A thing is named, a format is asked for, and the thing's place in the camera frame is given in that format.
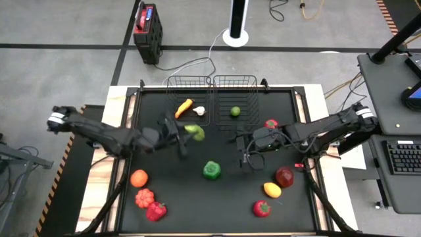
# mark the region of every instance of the white cable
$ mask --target white cable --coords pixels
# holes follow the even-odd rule
[[[164,83],[171,77],[171,76],[173,76],[173,75],[175,75],[177,72],[179,72],[179,71],[181,71],[181,70],[183,70],[183,69],[185,69],[186,67],[188,67],[188,66],[193,66],[193,65],[198,65],[199,63],[205,63],[205,62],[207,62],[207,61],[209,61],[209,59],[211,58],[211,51],[212,51],[212,48],[213,48],[213,46],[215,45],[215,43],[216,43],[216,40],[219,38],[219,36],[221,36],[221,34],[222,33],[224,33],[224,31],[225,30],[227,30],[228,28],[225,28],[225,29],[223,29],[216,37],[215,37],[215,39],[213,40],[213,43],[212,43],[212,45],[210,46],[210,48],[209,48],[209,55],[208,55],[208,58],[207,59],[204,59],[203,61],[199,61],[199,62],[196,62],[196,63],[190,63],[190,64],[188,64],[188,65],[184,65],[184,66],[182,66],[181,68],[179,68],[177,71],[175,71],[173,74],[171,74],[167,79],[165,79],[163,82],[162,82],[162,85],[164,85]]]

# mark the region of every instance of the wooden board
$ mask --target wooden board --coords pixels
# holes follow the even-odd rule
[[[328,110],[321,85],[270,85],[271,87],[292,87],[292,86],[303,86],[306,92],[307,105],[309,108],[310,119],[318,120],[328,116]],[[122,114],[124,109],[124,102],[126,99],[127,88],[134,86],[112,86],[110,87],[107,102],[105,104],[103,122],[111,126],[120,126],[122,120]],[[149,86],[150,88],[159,88],[161,86]],[[301,103],[301,96],[297,96],[297,103],[299,105],[299,114],[302,119],[301,122],[305,122],[305,113],[303,104]],[[128,113],[128,120],[131,120],[132,111],[134,108],[134,99],[131,99],[129,106],[130,110]],[[337,155],[337,149],[330,148],[329,154]],[[103,150],[96,150],[93,155],[93,162],[99,160],[105,156]],[[121,176],[123,162],[120,161],[118,166],[118,179]],[[107,192],[109,189],[111,171],[112,171],[113,159],[108,158],[101,163],[95,165],[89,174],[87,186],[84,194],[84,200],[80,211],[78,224],[76,226],[76,232],[85,229],[92,219],[98,214],[107,198]],[[322,157],[320,160],[322,167],[324,184],[328,199],[339,213],[339,215],[345,220],[345,222],[355,230],[357,229],[357,222],[355,220],[354,211],[351,204],[351,198],[349,197],[347,184],[343,174],[341,162],[339,159],[332,157]],[[113,230],[116,216],[116,205],[118,199],[114,202],[111,209],[111,216],[108,229]],[[323,206],[318,198],[316,198],[317,210],[320,218],[320,224],[323,230],[327,230],[326,217],[324,216]]]

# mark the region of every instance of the black keyboard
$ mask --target black keyboard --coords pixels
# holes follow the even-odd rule
[[[389,168],[392,174],[421,175],[421,143],[398,144],[384,142]]]

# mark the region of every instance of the toy garlic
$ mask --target toy garlic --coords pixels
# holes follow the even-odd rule
[[[203,106],[199,106],[193,109],[199,116],[203,116],[206,113],[206,110]]]

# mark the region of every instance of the red small object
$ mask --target red small object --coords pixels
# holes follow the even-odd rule
[[[146,211],[146,218],[150,221],[159,221],[166,214],[166,207],[157,201],[151,203]]]
[[[265,122],[264,126],[267,128],[277,128],[278,122],[276,122],[276,120],[274,119],[269,119],[268,121]]]
[[[253,206],[253,212],[256,217],[268,217],[270,215],[270,206],[266,201],[256,201]]]
[[[276,171],[276,181],[283,188],[288,188],[294,184],[294,173],[289,167],[281,167]]]

